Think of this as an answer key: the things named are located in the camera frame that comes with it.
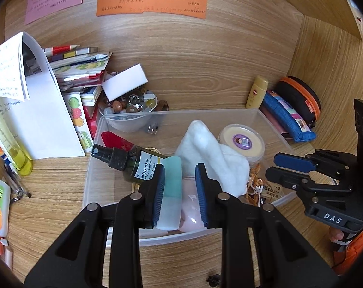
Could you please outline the person right hand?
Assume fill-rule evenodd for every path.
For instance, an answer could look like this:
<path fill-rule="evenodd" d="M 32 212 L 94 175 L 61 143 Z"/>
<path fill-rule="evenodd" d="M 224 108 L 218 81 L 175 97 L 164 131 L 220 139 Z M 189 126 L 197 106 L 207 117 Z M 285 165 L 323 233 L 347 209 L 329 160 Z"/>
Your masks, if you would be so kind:
<path fill-rule="evenodd" d="M 344 237 L 344 233 L 341 230 L 336 229 L 334 227 L 329 228 L 329 240 L 332 243 L 341 242 L 343 240 L 343 237 Z"/>

